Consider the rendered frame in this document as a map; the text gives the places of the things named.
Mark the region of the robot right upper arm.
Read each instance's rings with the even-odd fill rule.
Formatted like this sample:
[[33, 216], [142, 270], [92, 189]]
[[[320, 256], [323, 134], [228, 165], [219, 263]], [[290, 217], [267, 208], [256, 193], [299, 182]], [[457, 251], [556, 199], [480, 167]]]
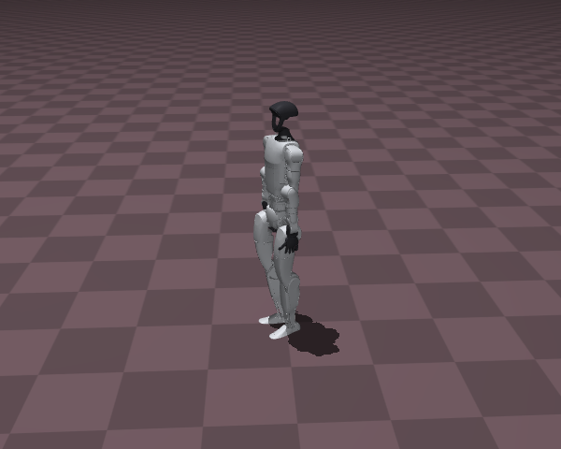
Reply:
[[[272, 136], [272, 135], [270, 135], [270, 136]], [[265, 136], [265, 137], [264, 137], [264, 139], [263, 139], [264, 148], [266, 147], [266, 141], [267, 141], [267, 139], [268, 139], [270, 136]], [[261, 175], [263, 178], [265, 178], [265, 167], [262, 167], [262, 168], [261, 168], [261, 170], [260, 170], [260, 175]]]

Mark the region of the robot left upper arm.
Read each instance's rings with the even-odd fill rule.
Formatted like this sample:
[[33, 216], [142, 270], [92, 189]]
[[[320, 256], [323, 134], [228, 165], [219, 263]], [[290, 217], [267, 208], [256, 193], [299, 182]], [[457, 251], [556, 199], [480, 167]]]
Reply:
[[283, 198], [288, 198], [288, 192], [290, 189], [295, 188], [298, 192], [298, 185], [300, 181], [300, 170], [303, 162], [303, 152], [295, 145], [289, 145], [285, 147], [285, 161], [287, 163], [287, 180], [288, 185], [281, 189], [281, 196]]

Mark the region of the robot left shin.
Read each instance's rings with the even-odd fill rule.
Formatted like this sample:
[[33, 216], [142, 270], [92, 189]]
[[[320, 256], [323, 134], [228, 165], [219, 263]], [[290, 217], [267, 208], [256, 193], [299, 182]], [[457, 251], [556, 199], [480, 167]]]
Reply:
[[285, 325], [288, 326], [288, 328], [295, 326], [295, 310], [296, 306], [298, 306], [300, 296], [299, 284], [300, 280], [296, 276], [291, 278], [287, 289], [284, 288], [284, 285], [280, 282], [280, 303], [283, 309]]

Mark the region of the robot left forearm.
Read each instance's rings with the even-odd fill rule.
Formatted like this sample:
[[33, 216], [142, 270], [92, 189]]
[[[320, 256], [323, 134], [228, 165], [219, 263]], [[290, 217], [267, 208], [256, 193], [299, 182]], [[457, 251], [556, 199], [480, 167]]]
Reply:
[[289, 200], [285, 202], [285, 221], [286, 224], [290, 226], [290, 234], [294, 234], [298, 232], [297, 207], [299, 207], [299, 196], [295, 188], [290, 189], [290, 191], [288, 192], [288, 198]]

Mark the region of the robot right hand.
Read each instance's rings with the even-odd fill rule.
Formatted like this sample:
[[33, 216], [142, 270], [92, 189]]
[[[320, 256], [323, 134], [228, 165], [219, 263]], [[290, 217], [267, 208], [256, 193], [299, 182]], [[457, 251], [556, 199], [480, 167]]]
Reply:
[[[262, 206], [263, 206], [263, 210], [266, 210], [267, 203], [265, 201], [263, 201]], [[273, 227], [269, 227], [269, 229], [272, 230], [272, 232], [277, 232], [277, 229], [275, 229]]]

